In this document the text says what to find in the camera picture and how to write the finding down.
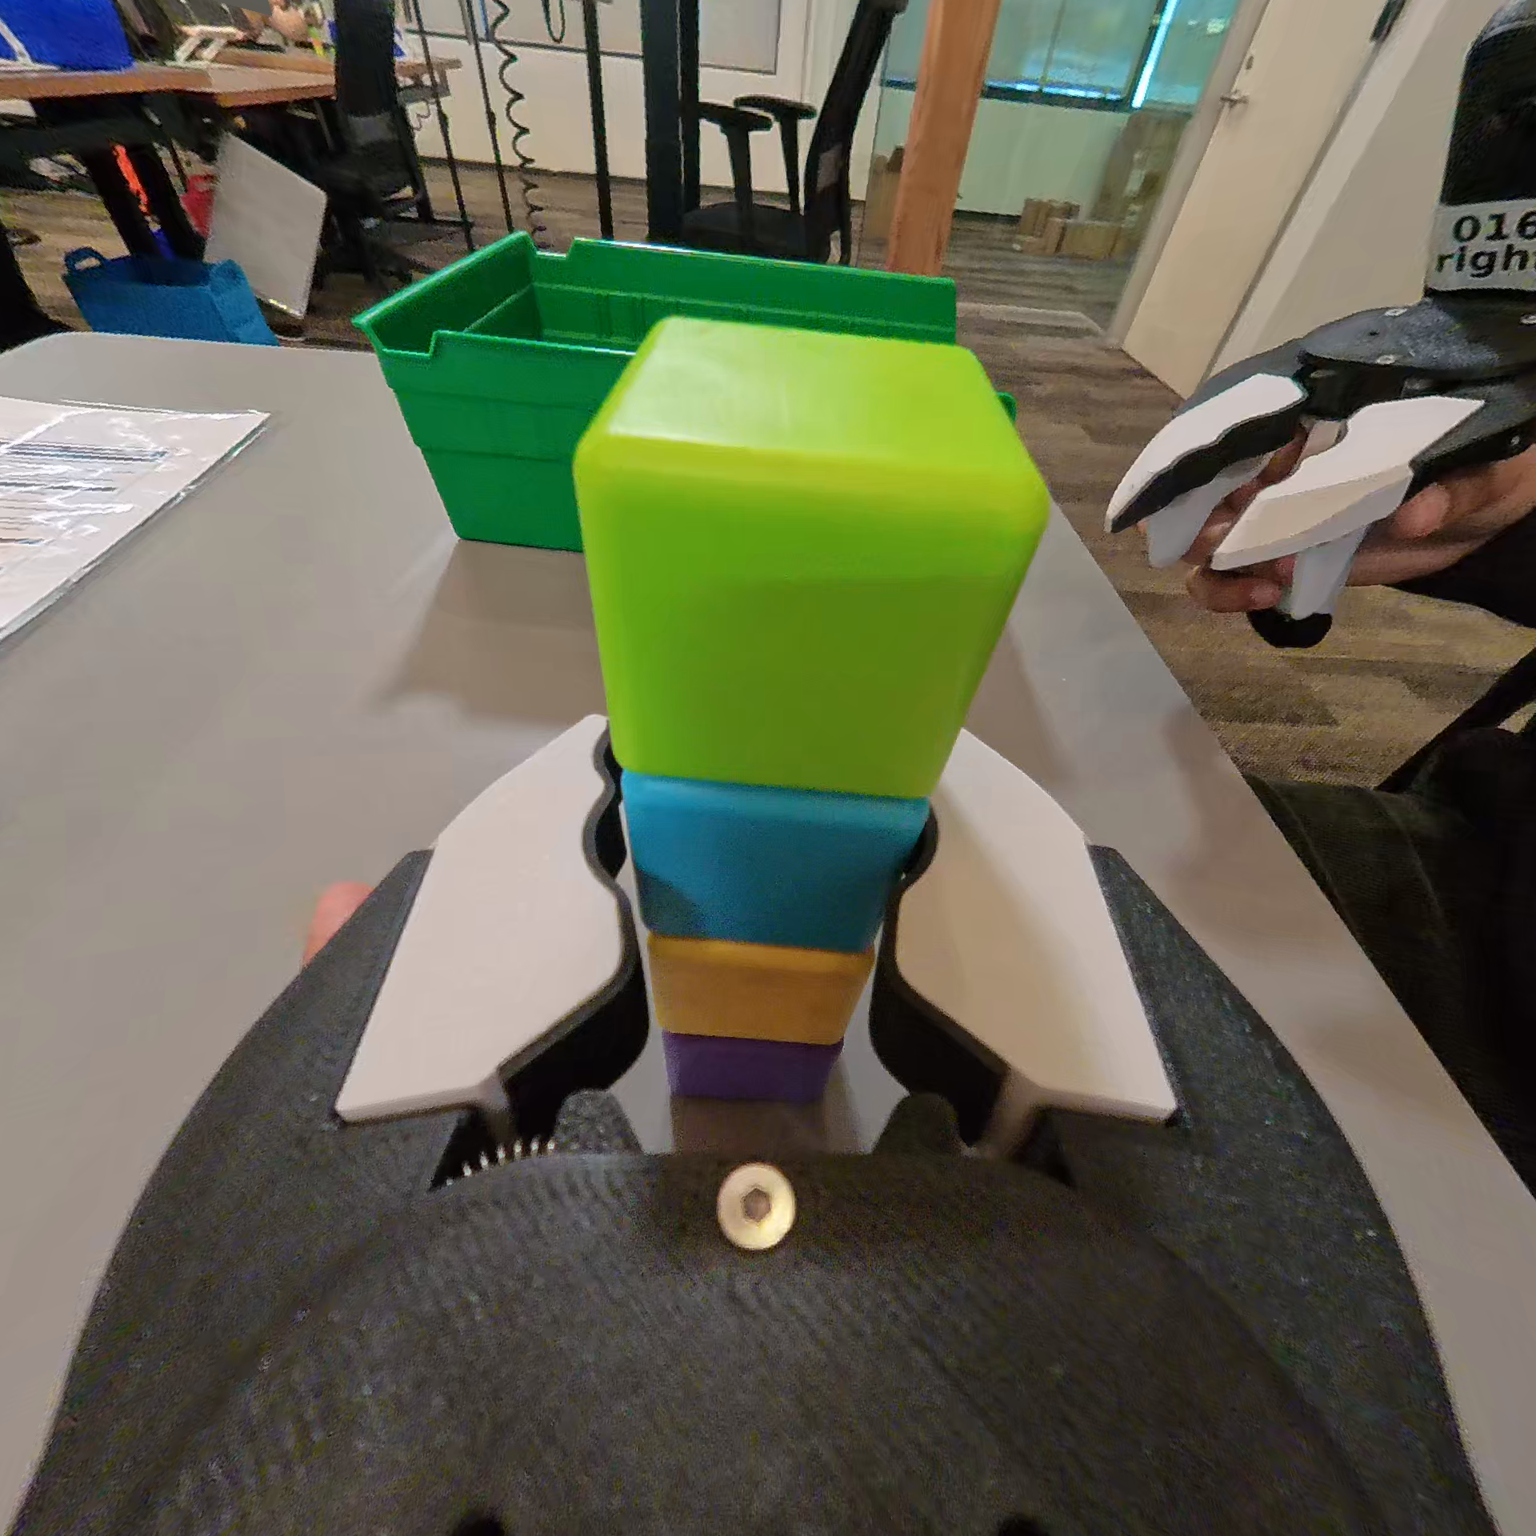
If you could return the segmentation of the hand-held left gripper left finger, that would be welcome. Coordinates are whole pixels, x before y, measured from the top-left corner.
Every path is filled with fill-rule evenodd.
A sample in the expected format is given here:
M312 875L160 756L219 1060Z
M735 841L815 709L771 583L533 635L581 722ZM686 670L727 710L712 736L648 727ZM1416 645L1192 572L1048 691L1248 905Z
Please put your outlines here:
M472 1112L546 1139L638 1064L618 769L590 715L438 836L336 1099L345 1124Z

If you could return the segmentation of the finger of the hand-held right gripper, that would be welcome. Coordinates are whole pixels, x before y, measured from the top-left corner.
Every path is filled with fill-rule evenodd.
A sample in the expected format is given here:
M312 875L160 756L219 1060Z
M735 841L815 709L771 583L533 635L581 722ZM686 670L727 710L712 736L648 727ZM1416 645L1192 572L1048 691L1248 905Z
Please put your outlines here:
M1106 509L1106 533L1143 527L1153 567L1181 563L1219 505L1292 442L1307 402L1296 372L1214 377L1124 475Z
M1470 394L1386 401L1349 417L1335 445L1263 490L1210 565L1229 574L1292 558L1287 621L1334 616L1370 527L1403 505L1417 462L1485 410Z

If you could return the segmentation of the yellow magnetic cube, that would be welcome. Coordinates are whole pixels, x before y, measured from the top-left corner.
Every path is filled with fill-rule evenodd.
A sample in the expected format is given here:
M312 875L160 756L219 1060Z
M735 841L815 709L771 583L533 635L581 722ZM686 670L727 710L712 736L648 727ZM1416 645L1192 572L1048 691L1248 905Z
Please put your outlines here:
M665 1034L807 1048L844 1039L878 955L665 935L648 953Z

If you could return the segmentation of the teal magnetic cube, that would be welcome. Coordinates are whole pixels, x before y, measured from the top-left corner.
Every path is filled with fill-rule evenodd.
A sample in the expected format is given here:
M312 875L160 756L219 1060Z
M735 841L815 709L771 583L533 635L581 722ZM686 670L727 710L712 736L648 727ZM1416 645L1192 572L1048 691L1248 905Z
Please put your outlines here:
M673 939L859 953L873 945L930 802L625 770L646 927Z

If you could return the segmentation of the purple magnetic cube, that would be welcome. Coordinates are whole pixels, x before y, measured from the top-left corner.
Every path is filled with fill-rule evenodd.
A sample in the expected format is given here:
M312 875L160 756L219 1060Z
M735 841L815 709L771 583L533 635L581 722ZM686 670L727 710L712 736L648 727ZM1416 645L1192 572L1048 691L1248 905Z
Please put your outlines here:
M678 1099L815 1103L842 1057L842 1043L811 1045L661 1034L667 1085Z

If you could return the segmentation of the lime green magnetic cube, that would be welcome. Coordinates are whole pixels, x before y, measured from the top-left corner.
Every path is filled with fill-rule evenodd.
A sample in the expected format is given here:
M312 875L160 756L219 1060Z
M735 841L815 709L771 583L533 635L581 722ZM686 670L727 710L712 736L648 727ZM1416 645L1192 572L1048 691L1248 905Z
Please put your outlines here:
M919 802L1049 517L955 344L664 319L573 457L612 752Z

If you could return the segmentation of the green plastic bin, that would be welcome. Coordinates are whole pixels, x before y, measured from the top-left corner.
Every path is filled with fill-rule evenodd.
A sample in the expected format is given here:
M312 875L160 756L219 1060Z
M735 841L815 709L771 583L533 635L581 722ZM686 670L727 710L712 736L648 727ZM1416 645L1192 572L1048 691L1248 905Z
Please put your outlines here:
M512 235L354 319L461 541L581 553L576 445L664 319L957 344L949 277Z

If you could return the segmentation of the person's right hand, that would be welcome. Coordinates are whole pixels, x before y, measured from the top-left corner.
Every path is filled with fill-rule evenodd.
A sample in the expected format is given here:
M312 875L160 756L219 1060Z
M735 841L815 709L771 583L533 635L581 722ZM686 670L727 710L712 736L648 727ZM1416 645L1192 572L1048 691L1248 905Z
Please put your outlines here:
M1262 490L1287 478L1312 455L1309 431L1278 450L1252 480L1229 494L1183 554L1187 594L1210 613L1238 615L1274 609L1295 575L1295 558L1219 572L1214 550ZM1356 553L1352 587L1399 587L1468 558L1534 508L1534 450L1458 471L1422 490L1376 524Z

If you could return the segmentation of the white door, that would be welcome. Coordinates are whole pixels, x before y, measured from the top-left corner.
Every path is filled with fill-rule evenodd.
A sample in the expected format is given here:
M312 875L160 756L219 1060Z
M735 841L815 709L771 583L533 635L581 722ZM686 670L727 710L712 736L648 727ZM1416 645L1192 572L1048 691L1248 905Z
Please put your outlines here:
M1185 396L1219 360L1381 43L1385 2L1243 2L1112 322Z

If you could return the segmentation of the stack of cardboard boxes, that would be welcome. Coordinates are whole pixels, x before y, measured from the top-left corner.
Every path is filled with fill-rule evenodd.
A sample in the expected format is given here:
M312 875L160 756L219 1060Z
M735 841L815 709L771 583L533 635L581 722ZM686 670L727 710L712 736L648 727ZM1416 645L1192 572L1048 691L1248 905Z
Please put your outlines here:
M1139 252L1143 224L1143 203L1126 205L1117 218L1086 218L1072 201L1029 199L1010 247L1042 260L1121 262Z

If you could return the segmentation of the black mesh office chair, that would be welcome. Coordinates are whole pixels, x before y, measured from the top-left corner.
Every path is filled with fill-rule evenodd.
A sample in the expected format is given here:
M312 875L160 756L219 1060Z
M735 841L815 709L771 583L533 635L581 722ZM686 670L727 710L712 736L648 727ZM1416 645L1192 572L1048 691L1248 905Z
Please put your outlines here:
M729 106L684 112L693 129L722 132L732 194L716 203L686 194L683 248L757 260L853 263L853 143L873 77L907 2L859 2L819 107L775 95L744 95ZM786 203L754 189L754 138L778 129Z
M428 266L391 231L419 227L431 210L399 99L395 4L336 2L334 25L337 149L315 170L326 197L322 252L340 271L404 285Z

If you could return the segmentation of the printed paper sheet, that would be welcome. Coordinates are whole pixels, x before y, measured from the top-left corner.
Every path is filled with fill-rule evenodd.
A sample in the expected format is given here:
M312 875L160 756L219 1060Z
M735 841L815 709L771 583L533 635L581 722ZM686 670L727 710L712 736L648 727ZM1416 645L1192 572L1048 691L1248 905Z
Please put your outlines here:
M3 399L3 640L216 476L269 414Z

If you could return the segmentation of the blue fabric bag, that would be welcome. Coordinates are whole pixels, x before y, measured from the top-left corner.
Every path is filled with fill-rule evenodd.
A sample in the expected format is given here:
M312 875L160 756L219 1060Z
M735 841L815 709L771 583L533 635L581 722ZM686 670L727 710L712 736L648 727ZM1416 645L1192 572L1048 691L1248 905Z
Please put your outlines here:
M280 346L251 281L233 260L105 260L91 247L79 247L67 252L65 275L95 333Z

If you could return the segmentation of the long wooden desk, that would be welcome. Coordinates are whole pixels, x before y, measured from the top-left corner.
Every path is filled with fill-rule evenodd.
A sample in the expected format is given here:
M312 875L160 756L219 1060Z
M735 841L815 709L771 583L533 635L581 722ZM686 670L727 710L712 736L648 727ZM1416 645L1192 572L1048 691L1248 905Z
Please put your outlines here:
M164 149L201 149L242 113L269 107L318 106L321 126L340 126L334 61L305 65L240 50L207 65L10 69L3 101L33 110L32 119L4 123L4 166L74 157L130 252L154 254L164 242L185 260L201 260L205 241L163 162Z

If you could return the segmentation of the wooden support post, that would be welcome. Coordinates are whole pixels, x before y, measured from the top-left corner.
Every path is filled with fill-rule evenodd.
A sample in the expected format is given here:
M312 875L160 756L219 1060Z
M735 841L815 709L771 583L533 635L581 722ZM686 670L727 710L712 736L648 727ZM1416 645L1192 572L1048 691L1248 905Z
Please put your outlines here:
M930 4L888 239L894 273L943 271L1001 8L1001 2Z

